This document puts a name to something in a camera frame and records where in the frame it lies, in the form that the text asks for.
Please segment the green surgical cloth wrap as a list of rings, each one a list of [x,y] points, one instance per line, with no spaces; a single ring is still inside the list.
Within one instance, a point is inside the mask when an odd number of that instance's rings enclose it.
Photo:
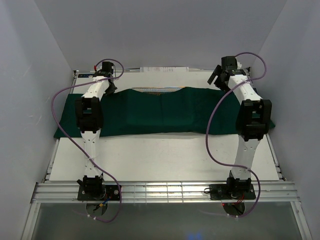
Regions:
[[[225,93],[209,88],[184,87],[161,95],[126,89],[101,99],[104,124],[100,137],[158,133],[205,134],[209,118]],[[67,96],[59,124],[72,138],[81,138],[76,125],[75,101],[82,94]],[[240,104],[233,93],[213,116],[209,134],[237,134]]]

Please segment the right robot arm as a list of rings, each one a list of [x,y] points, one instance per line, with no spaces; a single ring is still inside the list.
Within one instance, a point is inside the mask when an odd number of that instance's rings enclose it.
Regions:
[[[272,102],[256,93],[245,71],[238,68],[235,56],[222,57],[207,82],[227,96],[234,94],[240,108],[235,122],[238,134],[235,162],[230,165],[226,183],[211,184],[206,192],[211,200],[254,200],[251,168],[257,147],[270,129]]]

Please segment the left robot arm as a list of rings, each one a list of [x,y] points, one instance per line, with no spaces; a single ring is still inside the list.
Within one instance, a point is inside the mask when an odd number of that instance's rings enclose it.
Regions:
[[[101,69],[94,67],[93,84],[79,98],[75,100],[76,126],[84,143],[84,151],[89,155],[84,165],[84,177],[77,182],[85,194],[100,200],[106,195],[103,185],[103,172],[96,168],[93,162],[98,158],[98,141],[104,126],[101,105],[105,93],[114,93],[117,87],[113,82],[115,65],[110,61],[103,61]]]

